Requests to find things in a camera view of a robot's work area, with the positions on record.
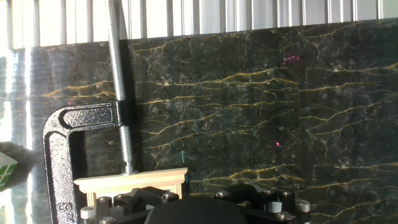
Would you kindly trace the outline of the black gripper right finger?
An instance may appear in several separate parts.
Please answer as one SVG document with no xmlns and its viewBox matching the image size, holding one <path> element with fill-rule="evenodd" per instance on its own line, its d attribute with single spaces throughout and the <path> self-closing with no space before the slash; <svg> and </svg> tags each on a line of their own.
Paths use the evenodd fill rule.
<svg viewBox="0 0 398 224">
<path fill-rule="evenodd" d="M 235 204 L 248 223 L 311 223 L 311 203 L 291 191 L 236 184 L 217 191 L 214 198 Z"/>
</svg>

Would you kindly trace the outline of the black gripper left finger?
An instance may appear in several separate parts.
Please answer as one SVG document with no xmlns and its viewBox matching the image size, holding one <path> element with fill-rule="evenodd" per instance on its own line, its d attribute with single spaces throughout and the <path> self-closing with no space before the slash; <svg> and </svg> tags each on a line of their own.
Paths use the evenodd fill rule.
<svg viewBox="0 0 398 224">
<path fill-rule="evenodd" d="M 90 223 L 144 223 L 149 210 L 158 205 L 179 200 L 169 190 L 155 187 L 135 188 L 114 197 L 102 196 L 92 206 L 80 209 L 80 222 Z"/>
</svg>

